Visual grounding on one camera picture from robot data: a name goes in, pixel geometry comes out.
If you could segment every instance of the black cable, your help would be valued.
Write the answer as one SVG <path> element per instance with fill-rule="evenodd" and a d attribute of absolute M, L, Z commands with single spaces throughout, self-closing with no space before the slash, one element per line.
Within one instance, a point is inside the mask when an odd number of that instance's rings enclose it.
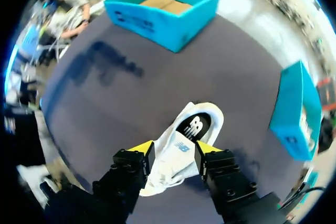
<path fill-rule="evenodd" d="M 317 186 L 317 187 L 312 187 L 309 188 L 307 190 L 301 191 L 298 194 L 294 195 L 293 197 L 291 197 L 290 199 L 288 199 L 280 208 L 279 210 L 282 210 L 284 208 L 286 208 L 287 206 L 289 206 L 292 202 L 294 202 L 295 200 L 297 200 L 298 198 L 300 198 L 301 196 L 310 193 L 311 191 L 315 191 L 315 190 L 320 190 L 320 191 L 324 191 L 325 187 L 322 186 Z"/>

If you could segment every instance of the concrete floor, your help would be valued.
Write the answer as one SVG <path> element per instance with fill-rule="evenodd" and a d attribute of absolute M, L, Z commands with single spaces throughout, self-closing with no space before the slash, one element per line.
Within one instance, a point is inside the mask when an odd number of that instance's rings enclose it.
<path fill-rule="evenodd" d="M 95 4 L 99 1 L 90 0 L 90 3 Z M 283 67 L 301 59 L 309 69 L 314 82 L 323 76 L 316 56 L 300 29 L 267 0 L 220 0 L 218 13 L 251 35 Z M 46 76 L 50 75 L 55 65 L 53 62 L 50 67 L 44 69 Z M 334 171 L 334 164 L 330 164 L 330 158 L 335 154 L 336 146 L 332 146 L 327 153 L 322 154 L 314 161 L 316 169 L 321 170 L 317 185 L 326 185 L 330 180 Z M 310 197 L 306 201 L 305 207 L 301 207 L 301 210 L 296 209 L 295 215 L 298 218 L 294 222 L 297 222 L 300 216 L 305 215 L 305 211 L 318 196 L 319 194 L 316 193 L 314 197 Z"/>

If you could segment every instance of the cyan cardboard box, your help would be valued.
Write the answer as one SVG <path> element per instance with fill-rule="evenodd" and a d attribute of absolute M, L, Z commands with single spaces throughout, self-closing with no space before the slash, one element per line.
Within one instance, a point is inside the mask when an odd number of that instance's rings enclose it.
<path fill-rule="evenodd" d="M 104 4 L 114 24 L 179 52 L 215 17 L 219 0 L 174 0 L 182 8 L 178 12 L 141 5 L 145 1 L 105 0 Z"/>
<path fill-rule="evenodd" d="M 312 129 L 314 148 L 310 150 L 300 127 L 303 107 L 308 126 Z M 318 146 L 322 106 L 317 89 L 302 61 L 281 72 L 277 102 L 270 129 L 279 138 L 288 153 L 300 161 L 312 160 Z"/>

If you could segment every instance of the new balance logo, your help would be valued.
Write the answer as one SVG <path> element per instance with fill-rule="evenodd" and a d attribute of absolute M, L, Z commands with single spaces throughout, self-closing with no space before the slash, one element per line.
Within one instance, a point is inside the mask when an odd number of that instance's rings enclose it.
<path fill-rule="evenodd" d="M 182 151 L 182 152 L 187 152 L 187 151 L 190 150 L 190 148 L 188 146 L 184 145 L 182 142 L 179 142 L 179 143 L 175 144 L 175 146 L 177 148 L 179 148 L 180 151 Z"/>
<path fill-rule="evenodd" d="M 203 128 L 203 123 L 200 121 L 200 118 L 196 116 L 191 122 L 190 126 L 187 126 L 184 129 L 184 135 L 187 139 L 191 140 L 195 137 Z"/>

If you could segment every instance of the white sneaker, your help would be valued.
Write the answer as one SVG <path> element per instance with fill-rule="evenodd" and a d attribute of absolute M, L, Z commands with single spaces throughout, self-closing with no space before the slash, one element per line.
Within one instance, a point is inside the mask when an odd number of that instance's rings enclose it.
<path fill-rule="evenodd" d="M 160 194 L 197 175 L 194 143 L 200 140 L 213 145 L 223 121 L 223 113 L 216 105 L 188 103 L 173 124 L 154 141 L 156 158 L 146 186 L 139 195 Z"/>

